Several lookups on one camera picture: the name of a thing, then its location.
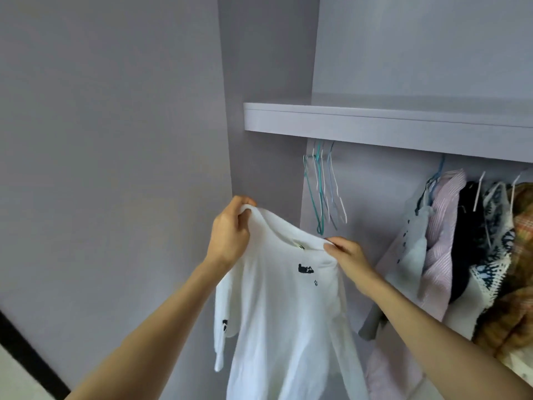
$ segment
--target hand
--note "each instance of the hand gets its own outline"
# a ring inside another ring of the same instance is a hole
[[[335,245],[324,244],[324,250],[337,260],[363,295],[371,296],[376,284],[384,282],[384,279],[369,264],[361,246],[343,237],[330,237],[326,240]]]
[[[246,209],[239,215],[244,204],[256,206],[257,203],[246,196],[234,196],[230,204],[213,222],[211,240],[204,263],[216,267],[225,275],[243,255],[250,241],[248,219],[252,215]]]

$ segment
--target white sweatshirt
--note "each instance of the white sweatshirt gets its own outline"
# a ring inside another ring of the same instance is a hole
[[[368,399],[346,318],[344,285],[325,240],[264,209],[252,216],[243,257],[217,286],[215,370],[239,333],[228,400],[318,400],[339,372],[350,400]]]

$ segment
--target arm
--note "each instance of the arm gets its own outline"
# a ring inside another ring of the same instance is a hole
[[[67,400],[155,400],[159,398],[207,298],[243,255],[250,233],[250,210],[239,215],[246,197],[235,197],[213,222],[205,260],[127,336]]]
[[[533,388],[481,348],[409,301],[370,266],[359,244],[332,237],[324,249],[374,300],[446,400],[526,400]]]

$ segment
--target pink striped shirt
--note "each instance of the pink striped shirt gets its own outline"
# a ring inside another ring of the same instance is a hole
[[[459,192],[466,185],[460,169],[443,174],[435,190],[426,239],[428,252],[418,291],[418,305],[439,321],[448,308],[451,292],[451,247],[457,221]],[[422,380],[423,373],[392,325],[387,323],[376,338],[366,381],[372,400],[405,400]]]

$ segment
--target closet shelf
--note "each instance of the closet shelf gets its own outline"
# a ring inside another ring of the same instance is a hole
[[[313,94],[244,103],[245,130],[533,163],[533,100]]]

